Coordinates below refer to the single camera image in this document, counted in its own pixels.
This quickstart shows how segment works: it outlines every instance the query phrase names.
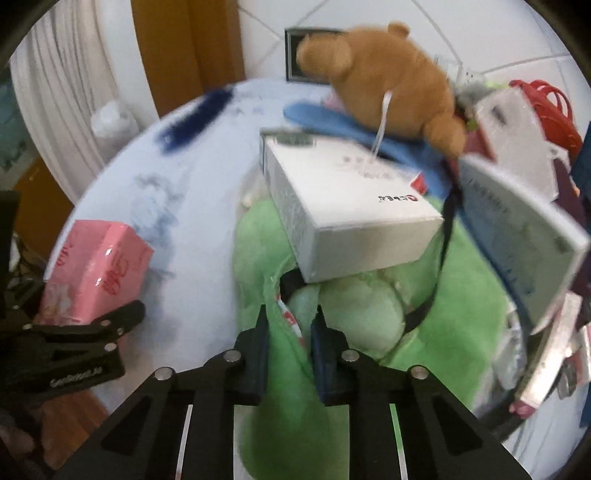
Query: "clutter pile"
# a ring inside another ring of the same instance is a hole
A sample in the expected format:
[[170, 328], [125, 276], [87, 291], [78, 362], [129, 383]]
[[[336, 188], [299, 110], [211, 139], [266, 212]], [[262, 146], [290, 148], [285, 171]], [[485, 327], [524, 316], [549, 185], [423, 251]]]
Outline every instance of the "clutter pile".
[[542, 80], [454, 79], [409, 33], [306, 38], [298, 64], [333, 92], [285, 108], [301, 129], [261, 131], [270, 198], [249, 200], [234, 260], [240, 327], [264, 304], [274, 359], [242, 434], [258, 479], [346, 478], [347, 412], [323, 408], [311, 374], [318, 306], [353, 348], [425, 365], [474, 409], [502, 390], [525, 419], [591, 377], [587, 200], [570, 176], [586, 145], [568, 99]]

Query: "plastic bag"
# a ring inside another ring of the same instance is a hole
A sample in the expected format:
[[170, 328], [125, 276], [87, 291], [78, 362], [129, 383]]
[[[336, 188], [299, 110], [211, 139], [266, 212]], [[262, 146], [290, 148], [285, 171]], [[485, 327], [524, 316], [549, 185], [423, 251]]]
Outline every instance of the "plastic bag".
[[139, 134], [133, 114], [118, 100], [99, 108], [90, 119], [90, 127], [105, 161], [110, 161]]

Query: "dark blue fabric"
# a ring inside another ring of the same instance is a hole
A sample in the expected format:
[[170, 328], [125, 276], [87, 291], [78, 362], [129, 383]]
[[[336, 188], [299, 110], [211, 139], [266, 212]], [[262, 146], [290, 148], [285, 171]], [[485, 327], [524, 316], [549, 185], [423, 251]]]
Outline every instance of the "dark blue fabric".
[[570, 175], [581, 194], [591, 200], [591, 124]]

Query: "screw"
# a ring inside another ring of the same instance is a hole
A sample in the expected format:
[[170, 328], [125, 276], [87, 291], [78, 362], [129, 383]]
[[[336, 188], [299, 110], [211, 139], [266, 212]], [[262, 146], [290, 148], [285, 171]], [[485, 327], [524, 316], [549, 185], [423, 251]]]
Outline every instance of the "screw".
[[154, 372], [154, 376], [156, 380], [168, 380], [170, 377], [173, 376], [174, 370], [170, 367], [160, 367]]
[[359, 360], [359, 352], [357, 350], [345, 350], [340, 357], [345, 360], [345, 362], [356, 362]]
[[223, 359], [231, 364], [238, 362], [241, 357], [242, 354], [238, 350], [228, 350], [223, 354]]
[[425, 380], [429, 376], [429, 370], [422, 365], [417, 365], [411, 369], [410, 374], [417, 380]]

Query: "white curtain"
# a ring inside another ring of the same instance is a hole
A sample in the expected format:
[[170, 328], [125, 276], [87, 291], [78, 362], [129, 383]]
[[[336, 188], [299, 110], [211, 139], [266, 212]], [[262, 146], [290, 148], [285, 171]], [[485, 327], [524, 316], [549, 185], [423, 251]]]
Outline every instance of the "white curtain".
[[76, 204], [106, 164], [90, 117], [118, 96], [95, 0], [60, 0], [18, 46], [10, 67], [35, 146]]

